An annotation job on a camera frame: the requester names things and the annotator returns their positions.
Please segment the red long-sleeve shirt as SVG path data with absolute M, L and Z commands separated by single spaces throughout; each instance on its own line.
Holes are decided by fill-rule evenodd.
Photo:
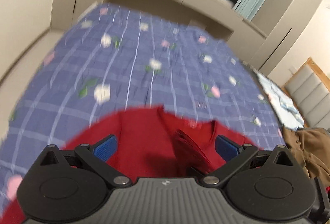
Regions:
M 74 149 L 115 135 L 107 164 L 130 178 L 108 187 Z M 217 121 L 178 118 L 162 107 L 111 114 L 64 149 L 44 148 L 18 186 L 3 223 L 326 223 L 329 198 L 320 178 L 308 178 L 284 145 L 260 150 L 250 167 L 223 187 L 201 179 L 226 162 L 215 150 L 224 135 L 246 137 Z

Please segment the light blue patterned cloth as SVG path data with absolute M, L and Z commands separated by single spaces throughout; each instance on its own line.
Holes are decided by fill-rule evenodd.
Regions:
M 294 106 L 293 100 L 262 73 L 255 69 L 253 69 L 253 72 L 256 74 L 264 93 L 267 94 L 268 100 L 281 124 L 291 130 L 303 128 L 304 119 Z

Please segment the brown garment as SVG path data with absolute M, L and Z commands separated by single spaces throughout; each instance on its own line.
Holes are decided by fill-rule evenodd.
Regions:
M 292 156 L 310 178 L 319 177 L 329 187 L 329 132 L 321 127 L 282 128 L 282 135 Z

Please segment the blue plaid floral quilt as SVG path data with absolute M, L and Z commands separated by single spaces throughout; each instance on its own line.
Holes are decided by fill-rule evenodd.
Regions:
M 115 4 L 84 16 L 48 54 L 19 99 L 1 144 L 1 211 L 48 144 L 63 146 L 102 116 L 162 104 L 177 116 L 218 120 L 259 147 L 283 143 L 279 120 L 223 40 Z

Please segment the grey padded wooden headboard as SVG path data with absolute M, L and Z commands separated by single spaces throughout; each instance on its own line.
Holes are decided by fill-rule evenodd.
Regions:
M 329 78 L 312 58 L 293 74 L 283 90 L 293 100 L 305 126 L 329 129 Z

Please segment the right beige wardrobe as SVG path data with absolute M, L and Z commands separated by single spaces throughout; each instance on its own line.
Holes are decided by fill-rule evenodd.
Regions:
M 322 0 L 265 0 L 252 23 L 267 37 L 249 64 L 269 74 L 291 49 Z

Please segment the white wall outlet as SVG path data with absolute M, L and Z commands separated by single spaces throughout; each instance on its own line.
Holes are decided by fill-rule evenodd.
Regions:
M 296 68 L 295 67 L 290 67 L 289 71 L 291 72 L 291 74 L 295 74 L 296 73 Z

